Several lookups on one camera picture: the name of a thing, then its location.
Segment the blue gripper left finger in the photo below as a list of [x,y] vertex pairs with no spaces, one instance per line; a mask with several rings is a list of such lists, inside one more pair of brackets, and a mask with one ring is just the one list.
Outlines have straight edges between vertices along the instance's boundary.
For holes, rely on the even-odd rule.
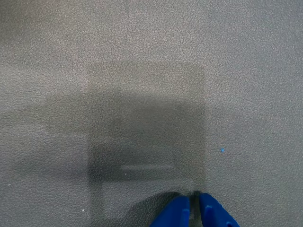
[[189,217],[189,198],[178,196],[165,206],[150,227],[189,227]]

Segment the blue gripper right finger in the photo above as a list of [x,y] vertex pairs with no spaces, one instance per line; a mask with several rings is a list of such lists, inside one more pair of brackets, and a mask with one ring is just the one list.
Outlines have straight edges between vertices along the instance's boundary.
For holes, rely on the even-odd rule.
[[239,227],[236,220],[210,194],[199,194],[199,208],[204,227]]

